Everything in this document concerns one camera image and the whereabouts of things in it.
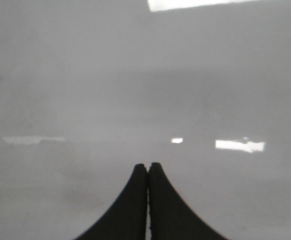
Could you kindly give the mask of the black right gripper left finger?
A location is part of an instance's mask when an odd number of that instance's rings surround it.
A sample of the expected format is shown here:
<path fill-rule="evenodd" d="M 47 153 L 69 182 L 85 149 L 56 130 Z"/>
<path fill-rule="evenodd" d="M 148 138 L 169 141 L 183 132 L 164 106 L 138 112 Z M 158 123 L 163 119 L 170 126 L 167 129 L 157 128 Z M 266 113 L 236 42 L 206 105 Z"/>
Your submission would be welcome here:
<path fill-rule="evenodd" d="M 147 225 L 147 169 L 136 164 L 109 209 L 78 240 L 144 240 Z"/>

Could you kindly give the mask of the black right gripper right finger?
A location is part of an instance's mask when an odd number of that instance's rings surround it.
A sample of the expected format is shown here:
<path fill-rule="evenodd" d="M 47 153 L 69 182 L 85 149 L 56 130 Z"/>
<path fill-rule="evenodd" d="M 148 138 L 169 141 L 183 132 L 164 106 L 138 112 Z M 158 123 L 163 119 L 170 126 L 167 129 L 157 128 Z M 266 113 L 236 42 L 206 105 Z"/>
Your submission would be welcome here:
<path fill-rule="evenodd" d="M 183 201 L 158 162 L 153 162 L 149 168 L 148 189 L 153 240 L 225 239 L 202 221 Z"/>

